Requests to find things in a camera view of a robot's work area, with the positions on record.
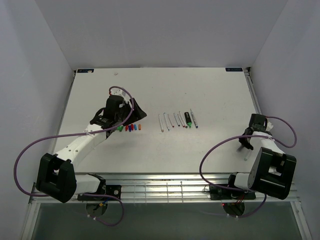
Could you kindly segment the dark blue capped pen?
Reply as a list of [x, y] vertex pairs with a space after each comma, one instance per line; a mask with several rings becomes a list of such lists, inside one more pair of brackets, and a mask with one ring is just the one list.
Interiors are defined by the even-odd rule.
[[177, 126], [180, 127], [181, 125], [180, 125], [180, 122], [179, 122], [178, 117], [175, 112], [173, 113], [173, 116], [174, 116], [174, 119], [175, 119]]

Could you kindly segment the aluminium front rail frame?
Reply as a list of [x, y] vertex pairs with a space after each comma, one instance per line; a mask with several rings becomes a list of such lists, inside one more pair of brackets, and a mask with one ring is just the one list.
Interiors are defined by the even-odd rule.
[[[205, 178], [218, 185], [227, 184], [231, 173], [205, 174]], [[222, 203], [211, 200], [208, 183], [198, 174], [102, 174], [107, 185], [121, 185], [120, 199], [124, 204], [151, 203]], [[285, 200], [271, 196], [267, 202], [299, 202], [297, 187], [292, 182]], [[52, 197], [30, 197], [30, 203], [60, 203]]]

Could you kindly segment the green capped white pen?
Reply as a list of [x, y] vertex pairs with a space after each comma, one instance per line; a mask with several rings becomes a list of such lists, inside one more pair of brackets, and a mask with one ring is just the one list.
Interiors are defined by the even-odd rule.
[[188, 125], [187, 125], [186, 120], [185, 120], [185, 117], [183, 116], [183, 114], [181, 113], [181, 111], [179, 111], [179, 116], [180, 116], [180, 118], [181, 118], [181, 120], [182, 120], [182, 123], [183, 123], [184, 127], [187, 129], [187, 128], [188, 128]]

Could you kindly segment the blue capped white pen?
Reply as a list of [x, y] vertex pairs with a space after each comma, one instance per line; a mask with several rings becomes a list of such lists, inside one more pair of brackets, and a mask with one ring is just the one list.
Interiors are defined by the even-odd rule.
[[163, 113], [163, 118], [164, 118], [166, 129], [168, 131], [170, 131], [170, 126], [169, 126], [169, 123], [168, 123], [167, 114], [165, 112]]

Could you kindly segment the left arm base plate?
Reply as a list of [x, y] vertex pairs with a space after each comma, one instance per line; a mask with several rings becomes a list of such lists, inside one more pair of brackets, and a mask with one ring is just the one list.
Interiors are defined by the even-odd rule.
[[105, 195], [121, 199], [121, 185], [102, 185], [99, 186], [96, 192], [86, 192], [84, 194], [79, 194], [77, 196], [78, 201], [114, 201], [115, 199], [110, 197], [105, 197]]

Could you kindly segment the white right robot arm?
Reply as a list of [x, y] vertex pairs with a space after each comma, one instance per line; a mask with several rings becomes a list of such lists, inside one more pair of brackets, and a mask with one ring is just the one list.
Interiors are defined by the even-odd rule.
[[255, 191], [284, 200], [290, 193], [297, 159], [286, 154], [275, 143], [272, 126], [265, 115], [253, 113], [248, 127], [239, 138], [244, 160], [252, 164], [248, 173], [230, 175], [226, 194], [237, 199], [244, 191]]

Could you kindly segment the blue corner label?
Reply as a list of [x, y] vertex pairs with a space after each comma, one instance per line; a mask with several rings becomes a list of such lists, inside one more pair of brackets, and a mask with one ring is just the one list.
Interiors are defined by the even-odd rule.
[[243, 72], [243, 69], [240, 67], [226, 67], [226, 72]]
[[93, 68], [84, 68], [84, 69], [78, 69], [76, 73], [93, 73], [94, 69]]

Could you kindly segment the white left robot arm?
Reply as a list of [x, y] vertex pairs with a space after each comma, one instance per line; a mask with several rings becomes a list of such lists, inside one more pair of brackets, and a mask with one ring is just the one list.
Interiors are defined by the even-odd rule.
[[146, 116], [134, 98], [126, 101], [122, 95], [110, 95], [105, 107], [96, 112], [82, 135], [55, 154], [42, 156], [36, 189], [61, 203], [82, 194], [102, 199], [106, 195], [105, 179], [92, 173], [76, 176], [76, 168], [118, 127], [130, 126]]

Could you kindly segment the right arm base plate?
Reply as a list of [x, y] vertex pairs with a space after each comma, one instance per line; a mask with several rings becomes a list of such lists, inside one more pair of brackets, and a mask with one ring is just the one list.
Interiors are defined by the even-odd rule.
[[205, 194], [209, 194], [211, 200], [255, 200], [256, 194], [252, 191], [230, 190], [207, 184], [203, 190]]

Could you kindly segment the left blue corner label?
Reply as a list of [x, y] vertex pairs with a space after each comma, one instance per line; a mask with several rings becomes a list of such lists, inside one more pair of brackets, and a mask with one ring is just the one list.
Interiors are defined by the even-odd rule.
[[84, 69], [78, 69], [76, 73], [93, 73], [94, 69], [93, 68], [84, 68]]

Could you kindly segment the right blue corner label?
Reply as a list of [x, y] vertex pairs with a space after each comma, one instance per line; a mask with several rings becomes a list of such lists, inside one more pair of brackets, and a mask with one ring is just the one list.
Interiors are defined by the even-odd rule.
[[243, 69], [240, 67], [226, 67], [226, 72], [243, 72]]

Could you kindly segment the green black highlighter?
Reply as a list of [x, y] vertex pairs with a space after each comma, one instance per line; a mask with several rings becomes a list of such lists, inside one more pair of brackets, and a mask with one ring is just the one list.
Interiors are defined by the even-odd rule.
[[184, 117], [185, 117], [185, 122], [186, 122], [186, 125], [191, 128], [192, 127], [192, 120], [191, 120], [191, 116], [189, 114], [189, 112], [185, 112], [184, 113]]

